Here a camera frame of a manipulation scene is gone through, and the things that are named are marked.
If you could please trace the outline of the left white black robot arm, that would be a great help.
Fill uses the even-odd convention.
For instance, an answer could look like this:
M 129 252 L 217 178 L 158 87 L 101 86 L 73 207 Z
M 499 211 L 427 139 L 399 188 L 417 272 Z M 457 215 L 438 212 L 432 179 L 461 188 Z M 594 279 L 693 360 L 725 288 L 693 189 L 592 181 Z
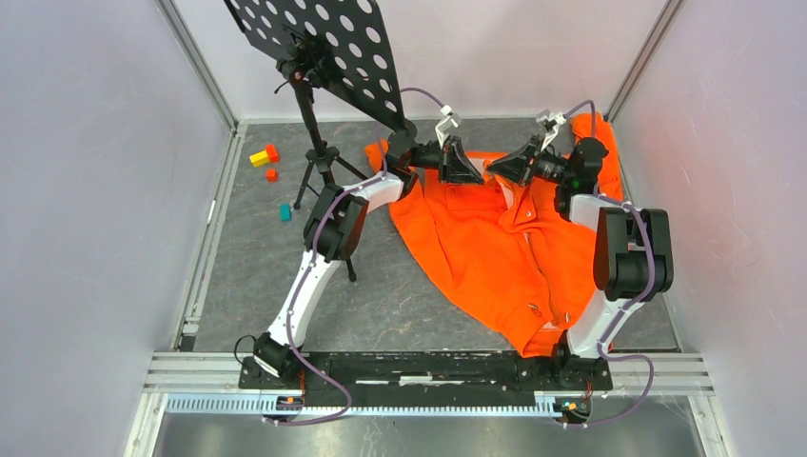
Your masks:
M 253 350 L 254 362 L 274 387 L 289 387 L 297 380 L 302 364 L 297 353 L 313 311 L 333 274 L 358 247 L 368 213 L 411 193 L 419 181 L 417 169 L 435 171 L 442 183 L 484 183 L 456 135 L 421 144 L 406 132 L 396 132 L 386 145 L 378 172 L 352 186 L 325 184 L 309 214 L 299 272 L 281 311 Z

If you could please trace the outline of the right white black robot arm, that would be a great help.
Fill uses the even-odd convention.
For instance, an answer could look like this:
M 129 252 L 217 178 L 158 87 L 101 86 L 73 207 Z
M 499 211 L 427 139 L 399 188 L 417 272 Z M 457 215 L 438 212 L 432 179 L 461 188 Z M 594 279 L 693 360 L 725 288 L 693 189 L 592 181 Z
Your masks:
M 573 277 L 584 308 L 569 317 L 553 344 L 549 373 L 562 388 L 588 374 L 586 362 L 609 359 L 609 348 L 628 318 L 668 290 L 674 263 L 668 213 L 640 209 L 604 193 L 603 166 L 612 153 L 600 139 L 584 136 L 558 155 L 546 136 L 486 165 L 487 172 L 522 189 L 553 188 L 552 210 L 569 228 L 586 233 L 583 269 Z

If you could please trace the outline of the black perforated music stand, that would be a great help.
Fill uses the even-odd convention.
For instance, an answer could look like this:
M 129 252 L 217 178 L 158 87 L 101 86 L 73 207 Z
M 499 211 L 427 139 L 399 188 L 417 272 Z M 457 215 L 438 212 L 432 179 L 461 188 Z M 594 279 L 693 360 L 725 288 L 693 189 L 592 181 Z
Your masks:
M 383 16 L 374 1 L 228 1 L 226 8 L 250 46 L 272 58 L 295 95 L 311 141 L 298 193 L 320 175 L 324 188 L 313 213 L 325 223 L 326 260 L 350 262 L 364 216 L 356 198 L 337 185 L 333 166 L 366 176 L 321 135 L 314 92 L 323 89 L 391 131 L 386 168 L 408 189 L 417 130 L 404 115 L 394 58 Z M 334 216 L 325 213 L 337 201 Z

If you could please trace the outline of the teal block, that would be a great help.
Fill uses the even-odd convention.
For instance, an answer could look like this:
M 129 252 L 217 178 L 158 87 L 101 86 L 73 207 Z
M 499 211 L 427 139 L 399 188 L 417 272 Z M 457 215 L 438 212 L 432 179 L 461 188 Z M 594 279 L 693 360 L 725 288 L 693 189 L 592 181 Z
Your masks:
M 292 218 L 292 207 L 290 204 L 281 204 L 279 206 L 279 218 L 282 222 L 289 222 Z

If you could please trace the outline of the red block on yellow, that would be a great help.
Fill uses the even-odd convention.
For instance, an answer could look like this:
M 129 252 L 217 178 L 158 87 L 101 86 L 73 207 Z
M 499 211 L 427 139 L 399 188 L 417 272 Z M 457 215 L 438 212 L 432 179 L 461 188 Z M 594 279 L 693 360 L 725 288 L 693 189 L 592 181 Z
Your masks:
M 267 156 L 267 160 L 271 163 L 277 163 L 280 160 L 280 154 L 276 149 L 276 147 L 272 144 L 266 145 L 265 153 Z

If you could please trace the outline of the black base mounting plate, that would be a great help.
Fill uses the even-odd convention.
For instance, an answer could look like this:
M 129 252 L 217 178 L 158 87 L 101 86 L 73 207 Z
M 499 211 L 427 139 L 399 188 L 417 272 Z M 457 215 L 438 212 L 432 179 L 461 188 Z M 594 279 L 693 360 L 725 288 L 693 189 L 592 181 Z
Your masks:
M 298 387 L 306 406 L 482 407 L 525 406 L 537 392 L 572 396 L 607 391 L 613 382 L 603 359 L 523 358 L 507 351 L 322 352 L 288 383 L 245 358 L 243 389 Z

